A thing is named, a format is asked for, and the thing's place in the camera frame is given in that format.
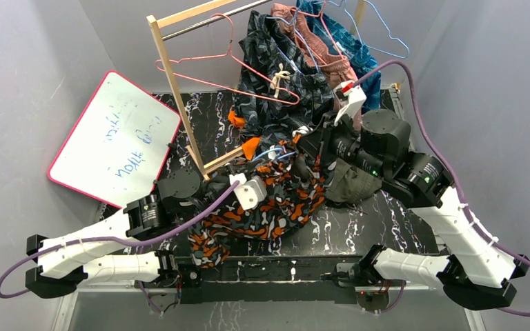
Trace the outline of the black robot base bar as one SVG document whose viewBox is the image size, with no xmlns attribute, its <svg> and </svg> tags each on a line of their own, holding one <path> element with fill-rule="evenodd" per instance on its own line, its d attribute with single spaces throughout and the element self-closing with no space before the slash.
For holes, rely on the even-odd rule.
<svg viewBox="0 0 530 331">
<path fill-rule="evenodd" d="M 184 278 L 185 304 L 218 301 L 331 301 L 358 304 L 377 312 L 389 304 L 389 283 L 349 279 L 357 256 L 229 257 L 216 268 L 201 269 L 177 257 Z"/>
</svg>

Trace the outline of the orange camouflage shorts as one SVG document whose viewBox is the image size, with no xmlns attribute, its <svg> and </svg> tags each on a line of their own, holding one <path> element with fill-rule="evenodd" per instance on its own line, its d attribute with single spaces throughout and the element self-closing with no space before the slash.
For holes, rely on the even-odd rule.
<svg viewBox="0 0 530 331">
<path fill-rule="evenodd" d="M 280 141 L 273 159 L 236 157 L 217 169 L 210 184 L 245 173 L 264 184 L 263 201 L 244 209 L 234 194 L 188 230 L 193 264 L 214 268 L 230 254 L 236 239 L 273 240 L 308 223 L 326 201 L 332 162 L 322 162 L 297 148 L 296 140 Z"/>
</svg>

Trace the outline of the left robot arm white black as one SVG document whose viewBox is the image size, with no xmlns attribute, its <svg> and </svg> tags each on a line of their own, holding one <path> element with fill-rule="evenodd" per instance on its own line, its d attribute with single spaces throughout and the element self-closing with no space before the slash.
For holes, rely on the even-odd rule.
<svg viewBox="0 0 530 331">
<path fill-rule="evenodd" d="M 176 170 L 158 180 L 149 195 L 103 221 L 62 237 L 29 237 L 27 253 L 36 266 L 26 271 L 25 287 L 42 299 L 63 297 L 90 283 L 141 281 L 170 287 L 179 276 L 172 253 L 127 256 L 118 251 L 183 232 L 247 180 L 245 174 L 225 172 L 205 181 L 194 170 Z"/>
</svg>

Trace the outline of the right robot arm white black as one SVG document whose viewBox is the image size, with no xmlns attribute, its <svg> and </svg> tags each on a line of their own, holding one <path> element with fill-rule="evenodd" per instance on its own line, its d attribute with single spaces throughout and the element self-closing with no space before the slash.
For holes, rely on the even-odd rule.
<svg viewBox="0 0 530 331">
<path fill-rule="evenodd" d="M 325 114 L 316 128 L 294 131 L 300 152 L 317 161 L 341 159 L 380 180 L 381 188 L 429 224 L 448 255 L 398 252 L 376 244 L 358 263 L 339 264 L 323 279 L 338 286 L 379 285 L 401 280 L 441 289 L 470 310 L 507 308 L 516 296 L 511 280 L 527 268 L 482 237 L 475 217 L 467 217 L 451 173 L 437 158 L 412 151 L 410 124 L 390 110 L 362 116 L 362 129 Z"/>
</svg>

